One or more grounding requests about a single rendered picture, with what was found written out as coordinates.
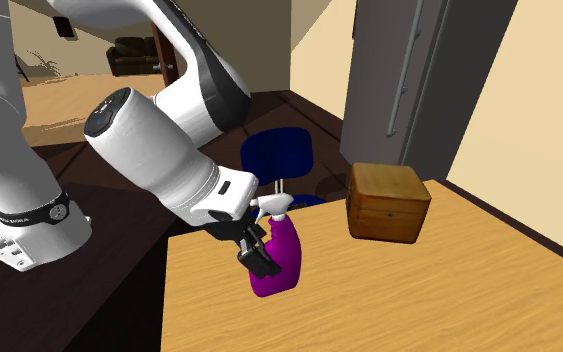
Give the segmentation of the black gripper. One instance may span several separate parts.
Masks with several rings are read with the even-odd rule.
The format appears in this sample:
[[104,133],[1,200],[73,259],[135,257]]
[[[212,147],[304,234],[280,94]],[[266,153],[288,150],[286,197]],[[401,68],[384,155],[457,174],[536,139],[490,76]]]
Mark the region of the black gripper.
[[274,277],[281,272],[281,267],[265,249],[262,237],[266,232],[254,223],[250,212],[238,220],[225,212],[209,212],[209,215],[215,222],[206,223],[204,229],[217,240],[239,243],[237,258],[256,278]]

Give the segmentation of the purple spray bottle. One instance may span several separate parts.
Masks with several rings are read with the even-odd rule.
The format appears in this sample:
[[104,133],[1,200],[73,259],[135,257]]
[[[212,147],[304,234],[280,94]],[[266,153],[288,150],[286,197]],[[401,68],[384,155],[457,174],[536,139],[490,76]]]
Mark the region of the purple spray bottle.
[[268,220],[271,239],[265,243],[265,250],[271,259],[280,266],[281,271],[275,276],[257,278],[250,273],[250,283],[254,294],[267,297],[293,289],[301,273],[301,243],[291,218],[286,214],[294,198],[287,193],[259,196],[253,199],[251,206],[257,206],[259,212],[255,223],[270,214]]

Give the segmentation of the blue office chair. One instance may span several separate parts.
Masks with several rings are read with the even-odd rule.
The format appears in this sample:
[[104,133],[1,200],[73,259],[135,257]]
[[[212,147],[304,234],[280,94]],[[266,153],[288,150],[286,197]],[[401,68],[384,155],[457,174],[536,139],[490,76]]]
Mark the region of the blue office chair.
[[287,179],[306,176],[314,166],[311,135],[301,127],[255,133],[242,143],[240,161],[259,180],[257,196],[285,192]]

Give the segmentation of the brown wooden box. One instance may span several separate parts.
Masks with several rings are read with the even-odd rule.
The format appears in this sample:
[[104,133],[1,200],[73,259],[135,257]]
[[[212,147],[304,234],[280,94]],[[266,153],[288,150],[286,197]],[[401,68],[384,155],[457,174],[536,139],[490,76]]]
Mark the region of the brown wooden box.
[[412,244],[430,202],[429,191],[410,166],[364,162],[351,166],[346,213],[354,238]]

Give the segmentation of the dark robot stand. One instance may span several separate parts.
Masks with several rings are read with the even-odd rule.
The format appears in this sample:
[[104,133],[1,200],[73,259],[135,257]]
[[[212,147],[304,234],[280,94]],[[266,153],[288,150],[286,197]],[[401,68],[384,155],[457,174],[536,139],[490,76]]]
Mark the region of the dark robot stand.
[[92,235],[26,272],[0,262],[0,352],[160,352],[168,239],[191,226],[144,191],[65,188]]

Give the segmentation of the grey refrigerator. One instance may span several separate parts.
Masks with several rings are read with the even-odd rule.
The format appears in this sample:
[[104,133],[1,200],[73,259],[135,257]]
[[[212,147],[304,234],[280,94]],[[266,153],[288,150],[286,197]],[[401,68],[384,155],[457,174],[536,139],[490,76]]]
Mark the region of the grey refrigerator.
[[357,0],[340,152],[447,177],[518,0]]

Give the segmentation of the dark brown sofa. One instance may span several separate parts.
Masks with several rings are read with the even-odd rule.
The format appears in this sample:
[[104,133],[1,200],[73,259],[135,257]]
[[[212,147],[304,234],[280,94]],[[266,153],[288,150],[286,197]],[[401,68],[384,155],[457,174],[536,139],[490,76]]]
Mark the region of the dark brown sofa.
[[153,37],[117,37],[106,57],[115,77],[161,72]]

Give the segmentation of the dark wall picture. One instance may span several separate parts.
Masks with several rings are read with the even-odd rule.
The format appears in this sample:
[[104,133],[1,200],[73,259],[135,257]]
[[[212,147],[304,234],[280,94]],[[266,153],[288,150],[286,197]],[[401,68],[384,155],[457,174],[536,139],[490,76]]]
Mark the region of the dark wall picture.
[[70,23],[70,20],[63,16],[54,16],[52,18],[59,37],[66,40],[76,40],[77,34]]

